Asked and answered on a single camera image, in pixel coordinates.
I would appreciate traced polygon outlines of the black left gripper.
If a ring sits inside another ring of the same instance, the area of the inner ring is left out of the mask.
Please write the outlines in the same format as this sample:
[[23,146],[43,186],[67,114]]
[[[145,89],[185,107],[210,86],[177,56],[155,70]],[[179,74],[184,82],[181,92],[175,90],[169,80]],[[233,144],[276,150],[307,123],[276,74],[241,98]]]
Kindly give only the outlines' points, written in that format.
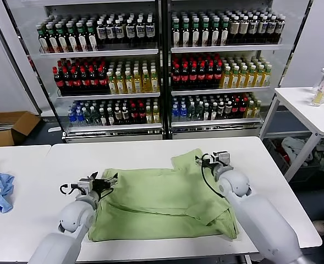
[[96,179],[98,172],[92,173],[88,179],[92,181],[92,190],[97,194],[102,194],[104,191],[113,189],[118,183],[118,173],[108,179]]

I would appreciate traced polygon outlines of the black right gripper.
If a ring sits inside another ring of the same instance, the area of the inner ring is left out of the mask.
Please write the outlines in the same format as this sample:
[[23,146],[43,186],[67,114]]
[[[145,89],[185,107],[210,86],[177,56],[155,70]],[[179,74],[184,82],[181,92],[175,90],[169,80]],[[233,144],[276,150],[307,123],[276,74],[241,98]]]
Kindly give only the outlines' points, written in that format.
[[195,163],[201,168],[208,168],[211,174],[214,175],[215,171],[219,168],[219,163],[213,158],[204,158],[204,156],[195,156]]

